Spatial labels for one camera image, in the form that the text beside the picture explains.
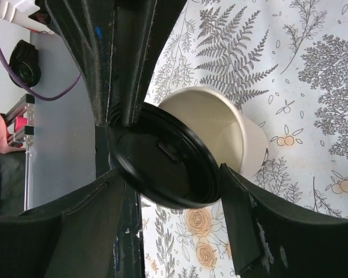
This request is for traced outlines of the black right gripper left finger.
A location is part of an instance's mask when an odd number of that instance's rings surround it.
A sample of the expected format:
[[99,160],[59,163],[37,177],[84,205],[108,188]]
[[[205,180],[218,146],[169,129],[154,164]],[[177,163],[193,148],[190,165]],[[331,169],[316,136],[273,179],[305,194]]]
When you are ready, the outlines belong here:
[[17,216],[0,216],[0,277],[107,277],[124,179],[92,183]]

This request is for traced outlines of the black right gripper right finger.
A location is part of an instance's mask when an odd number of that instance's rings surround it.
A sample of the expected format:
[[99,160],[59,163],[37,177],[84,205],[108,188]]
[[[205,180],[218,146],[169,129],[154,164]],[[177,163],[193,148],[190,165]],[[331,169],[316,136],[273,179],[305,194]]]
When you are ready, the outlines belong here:
[[348,277],[348,220],[295,205],[227,165],[221,201],[241,277]]

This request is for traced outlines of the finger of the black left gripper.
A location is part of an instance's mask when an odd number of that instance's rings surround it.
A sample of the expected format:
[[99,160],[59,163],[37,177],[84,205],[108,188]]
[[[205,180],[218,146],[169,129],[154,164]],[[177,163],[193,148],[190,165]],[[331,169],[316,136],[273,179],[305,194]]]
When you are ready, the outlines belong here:
[[115,1],[46,1],[45,5],[84,79],[95,124],[105,126],[113,106]]
[[116,59],[122,124],[139,118],[160,53],[186,1],[117,1]]

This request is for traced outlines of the white paper coffee cup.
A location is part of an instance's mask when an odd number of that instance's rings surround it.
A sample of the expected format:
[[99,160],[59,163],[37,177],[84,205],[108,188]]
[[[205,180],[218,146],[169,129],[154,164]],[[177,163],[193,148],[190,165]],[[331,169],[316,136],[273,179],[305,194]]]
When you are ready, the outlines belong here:
[[264,131],[221,93],[188,87],[170,94],[158,107],[195,132],[217,164],[225,163],[247,179],[266,164],[269,143]]

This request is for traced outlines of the black plastic cup lid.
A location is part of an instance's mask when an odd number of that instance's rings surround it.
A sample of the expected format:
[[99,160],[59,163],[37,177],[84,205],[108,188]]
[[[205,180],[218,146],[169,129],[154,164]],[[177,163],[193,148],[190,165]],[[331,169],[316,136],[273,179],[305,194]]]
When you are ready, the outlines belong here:
[[220,199],[218,164],[201,139],[166,111],[145,103],[124,126],[115,106],[106,130],[110,162],[134,190],[171,209],[198,209]]

